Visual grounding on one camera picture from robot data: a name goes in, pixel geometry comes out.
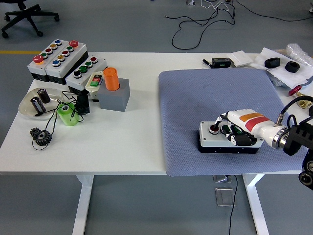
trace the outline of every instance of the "emergency stop button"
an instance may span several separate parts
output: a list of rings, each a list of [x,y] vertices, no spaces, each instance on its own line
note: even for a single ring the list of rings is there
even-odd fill
[[[44,60],[44,57],[43,57],[42,55],[36,55],[36,56],[33,57],[33,61],[34,61],[36,64],[41,63],[43,60]]]
[[[69,42],[69,45],[71,47],[77,47],[78,46],[78,41],[77,40],[72,40],[72,41]]]

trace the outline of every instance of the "yellow floor line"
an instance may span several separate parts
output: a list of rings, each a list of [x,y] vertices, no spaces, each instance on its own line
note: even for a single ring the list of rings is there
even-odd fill
[[[0,50],[0,54],[24,54],[24,55],[38,55],[41,51],[27,51],[27,50]]]

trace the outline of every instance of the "gray box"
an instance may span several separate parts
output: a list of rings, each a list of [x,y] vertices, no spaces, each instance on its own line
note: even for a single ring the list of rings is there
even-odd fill
[[[109,109],[124,112],[129,96],[131,95],[128,79],[119,78],[119,89],[112,92],[106,88],[103,81],[99,87],[97,96],[101,109]]]

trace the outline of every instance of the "clear dish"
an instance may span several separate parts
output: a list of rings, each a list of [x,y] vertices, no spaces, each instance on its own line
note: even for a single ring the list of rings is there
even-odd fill
[[[25,117],[29,117],[31,119],[35,119],[35,120],[46,120],[49,119],[52,114],[52,112],[47,112],[47,113],[43,113],[40,116],[35,116],[37,114],[37,111],[35,110],[34,106],[32,105],[32,103],[30,102],[31,98],[33,97],[39,97],[37,94],[37,91],[39,89],[42,89],[44,87],[39,87],[39,88],[35,88],[33,90],[31,90],[30,92],[28,92],[25,97],[23,98],[23,100],[21,101],[20,105],[19,105],[19,112],[25,116]],[[50,97],[50,102],[47,104],[44,104],[44,107],[47,111],[55,109],[58,106],[58,100],[63,101],[63,94],[62,91],[54,89],[54,88],[44,88],[49,97]]]

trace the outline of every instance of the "table leg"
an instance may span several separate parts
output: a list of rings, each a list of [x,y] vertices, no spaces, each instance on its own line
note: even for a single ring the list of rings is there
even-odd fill
[[[264,174],[257,175],[243,175],[246,193],[248,195],[252,216],[258,235],[269,235],[268,227],[265,222],[258,192],[255,184],[264,176]]]
[[[77,178],[82,183],[82,190],[80,192],[73,235],[84,235],[93,175],[77,175]]]

